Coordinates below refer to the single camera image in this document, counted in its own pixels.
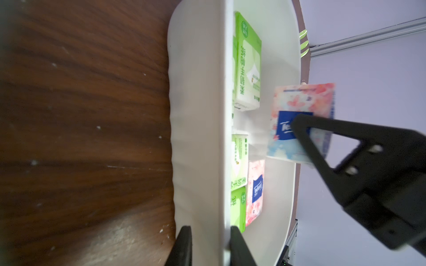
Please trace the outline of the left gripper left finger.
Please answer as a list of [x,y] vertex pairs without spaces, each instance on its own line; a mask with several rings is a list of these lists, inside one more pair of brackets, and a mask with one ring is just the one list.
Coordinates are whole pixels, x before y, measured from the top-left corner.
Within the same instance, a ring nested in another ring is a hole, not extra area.
[[193,242],[190,226],[183,226],[176,238],[165,266],[192,266]]

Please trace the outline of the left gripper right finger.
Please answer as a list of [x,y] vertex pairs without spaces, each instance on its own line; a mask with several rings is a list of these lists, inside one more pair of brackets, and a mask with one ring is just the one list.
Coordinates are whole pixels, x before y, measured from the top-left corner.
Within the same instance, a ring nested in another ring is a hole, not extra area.
[[240,230],[231,227],[230,237],[231,266],[257,266]]

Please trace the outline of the white storage box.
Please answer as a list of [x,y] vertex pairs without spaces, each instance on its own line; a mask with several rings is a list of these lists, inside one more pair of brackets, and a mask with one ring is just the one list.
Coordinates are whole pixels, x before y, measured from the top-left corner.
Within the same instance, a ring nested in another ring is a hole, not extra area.
[[[260,108],[232,110],[234,12],[262,40]],[[279,86],[301,81],[299,28],[291,1],[182,1],[168,27],[175,223],[192,230],[195,266],[228,266],[231,136],[248,135],[265,158]]]

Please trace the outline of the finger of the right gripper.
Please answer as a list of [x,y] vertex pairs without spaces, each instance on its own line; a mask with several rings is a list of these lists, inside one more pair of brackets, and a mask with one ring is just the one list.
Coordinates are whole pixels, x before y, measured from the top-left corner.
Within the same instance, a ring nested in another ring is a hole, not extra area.
[[359,141],[336,167],[309,157],[343,210],[389,249],[426,252],[426,137],[414,130],[316,118],[308,126]]

